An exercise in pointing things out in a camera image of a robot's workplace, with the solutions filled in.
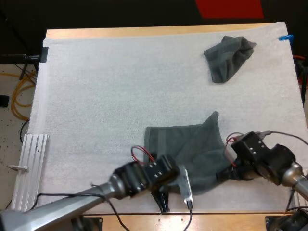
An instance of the metal bracket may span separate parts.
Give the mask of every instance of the metal bracket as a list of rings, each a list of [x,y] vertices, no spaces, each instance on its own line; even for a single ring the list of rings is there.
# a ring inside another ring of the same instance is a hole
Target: metal bracket
[[[103,230],[103,218],[79,216],[71,220],[73,230]]]
[[[187,203],[188,201],[193,201],[192,197],[192,189],[188,178],[188,173],[184,165],[179,166],[180,175],[177,178],[177,183],[180,188],[180,194],[184,201]]]
[[[48,135],[25,135],[17,171],[11,209],[29,210],[38,194]]]
[[[16,172],[18,172],[18,170],[22,172],[29,172],[28,166],[8,165],[7,167]]]

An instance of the blue clip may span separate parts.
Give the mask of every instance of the blue clip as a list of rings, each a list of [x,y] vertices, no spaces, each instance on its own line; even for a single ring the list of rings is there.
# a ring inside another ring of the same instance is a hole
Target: blue clip
[[[290,44],[292,44],[294,40],[294,35],[284,35],[279,37],[279,41],[284,41],[284,40],[289,40]]]

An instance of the crumpled gray towel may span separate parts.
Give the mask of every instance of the crumpled gray towel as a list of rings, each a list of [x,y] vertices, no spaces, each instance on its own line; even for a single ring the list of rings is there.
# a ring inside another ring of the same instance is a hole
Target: crumpled gray towel
[[[256,43],[244,37],[224,36],[221,43],[206,50],[212,80],[214,83],[227,82],[252,55]]]
[[[200,125],[147,127],[144,146],[158,157],[168,154],[178,165],[185,165],[194,195],[216,186],[215,174],[230,165],[219,133],[218,112]]]

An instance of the red object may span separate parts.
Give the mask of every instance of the red object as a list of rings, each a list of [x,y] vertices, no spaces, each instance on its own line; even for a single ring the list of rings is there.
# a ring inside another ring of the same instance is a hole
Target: red object
[[[146,150],[145,147],[142,147],[142,146],[139,146],[139,145],[132,146],[131,149],[130,149],[131,157],[133,158],[134,161],[137,161],[138,163],[140,163],[140,164],[142,164],[142,165],[146,164],[145,162],[142,162],[142,161],[138,160],[138,158],[137,158],[137,157],[135,156],[135,154],[134,154],[134,151],[133,151],[134,148],[135,148],[135,149],[138,149],[138,150],[140,150],[140,151],[142,151],[142,152],[144,152],[145,154],[147,154],[147,155],[149,156],[149,159],[150,159],[151,161],[154,161],[154,158],[153,158],[153,156],[151,155],[151,153],[149,153],[149,151]]]
[[[293,55],[293,58],[295,59],[300,59],[300,60],[305,60],[306,58],[304,56],[301,56],[301,55]]]
[[[263,19],[260,0],[195,0],[204,19]]]

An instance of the wooden table edge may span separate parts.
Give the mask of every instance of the wooden table edge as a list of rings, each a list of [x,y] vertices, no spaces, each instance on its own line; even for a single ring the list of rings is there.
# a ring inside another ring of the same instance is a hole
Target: wooden table edge
[[[193,214],[189,231],[265,231],[266,216],[285,216],[290,213],[258,214]],[[99,218],[103,231],[124,230],[115,215],[93,215]],[[181,231],[189,221],[189,214],[120,215],[123,223],[131,231]]]
[[[245,30],[245,29],[257,28],[260,26],[268,26],[270,24],[271,23],[250,23],[250,24],[220,24],[220,25],[196,25],[196,26],[49,29],[47,30],[46,38],[78,39],[78,38],[178,35],[178,34],[190,34],[190,33]]]

